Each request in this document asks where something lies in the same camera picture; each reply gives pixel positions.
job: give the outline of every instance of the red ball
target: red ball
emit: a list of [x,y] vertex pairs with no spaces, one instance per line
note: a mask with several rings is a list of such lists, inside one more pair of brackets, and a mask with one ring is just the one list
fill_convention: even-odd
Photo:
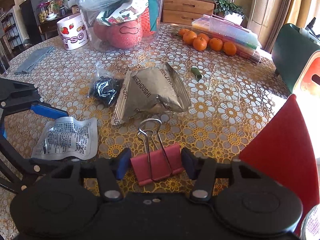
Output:
[[93,32],[100,40],[107,41],[109,36],[109,28],[109,26],[101,25],[98,22],[95,22],[93,25]]
[[112,46],[119,49],[130,49],[142,40],[142,28],[137,20],[124,22],[112,25],[108,35]]

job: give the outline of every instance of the gray cloth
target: gray cloth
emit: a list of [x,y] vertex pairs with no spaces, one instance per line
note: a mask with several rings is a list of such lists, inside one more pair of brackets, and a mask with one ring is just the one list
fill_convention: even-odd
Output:
[[54,50],[54,47],[45,47],[36,49],[29,57],[18,67],[15,74],[26,74],[37,65],[47,54]]

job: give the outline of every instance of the red binder clip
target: red binder clip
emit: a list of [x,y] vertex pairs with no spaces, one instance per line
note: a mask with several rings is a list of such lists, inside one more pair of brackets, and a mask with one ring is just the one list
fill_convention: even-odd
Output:
[[[141,126],[148,121],[159,122],[159,127],[156,129],[156,133],[161,146],[160,149],[158,149],[155,141],[153,140],[154,131],[141,129]],[[140,186],[147,185],[152,181],[161,180],[184,171],[181,162],[179,144],[176,143],[168,147],[164,147],[162,144],[159,134],[161,124],[162,122],[159,119],[148,118],[142,121],[139,125],[138,137],[141,138],[140,135],[144,135],[145,140],[143,140],[143,143],[147,154],[131,158],[131,164]],[[151,139],[156,147],[156,151],[153,152],[150,152],[148,135],[146,133],[148,131],[152,131]]]

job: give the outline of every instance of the drawer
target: drawer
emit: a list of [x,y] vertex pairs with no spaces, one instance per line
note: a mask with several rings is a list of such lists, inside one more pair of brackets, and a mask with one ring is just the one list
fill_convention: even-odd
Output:
[[191,12],[197,14],[211,15],[214,10],[214,3],[201,0],[164,0],[164,10]]
[[180,12],[172,10],[162,11],[162,21],[165,23],[176,23],[191,25],[191,23],[202,17],[202,14],[190,13],[190,12]]

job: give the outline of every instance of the round table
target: round table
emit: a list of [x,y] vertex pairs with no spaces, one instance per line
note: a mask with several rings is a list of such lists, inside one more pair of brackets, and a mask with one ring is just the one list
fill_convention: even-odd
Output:
[[[119,74],[125,74],[129,69],[139,70],[168,62],[185,83],[192,106],[183,114],[158,115],[163,122],[160,134],[164,145],[178,142],[196,156],[210,156],[220,163],[230,163],[270,121],[284,103],[279,98],[287,98],[289,91],[282,80],[275,76],[275,66],[269,59],[262,58],[256,64],[238,55],[230,57],[210,49],[198,52],[173,35],[178,30],[176,26],[161,25],[157,40],[150,46],[116,53],[98,52],[90,44],[66,51],[59,37],[52,38],[15,57],[6,78],[37,84],[45,102],[68,111],[77,120],[96,117],[99,132],[96,158],[109,158],[115,157],[125,147],[131,148],[133,155],[141,154],[144,147],[137,137],[139,119],[112,126],[110,118],[113,108],[105,108],[94,98],[87,98],[91,79],[95,76],[96,61],[102,60],[110,71]],[[13,74],[31,52],[46,46],[54,46],[55,50],[30,74]],[[191,67],[197,67],[202,73],[203,79],[199,82],[191,73]],[[48,121],[48,118],[30,110],[6,117],[9,142],[23,157],[30,158]],[[193,182],[184,172],[140,187],[130,169],[119,185],[124,193],[187,193],[193,187]],[[218,179],[214,194],[227,185],[227,179]],[[94,194],[99,194],[95,179],[86,179],[85,186]],[[0,194],[0,234],[5,239],[12,239],[17,234],[9,213],[14,194],[3,189],[0,189]]]

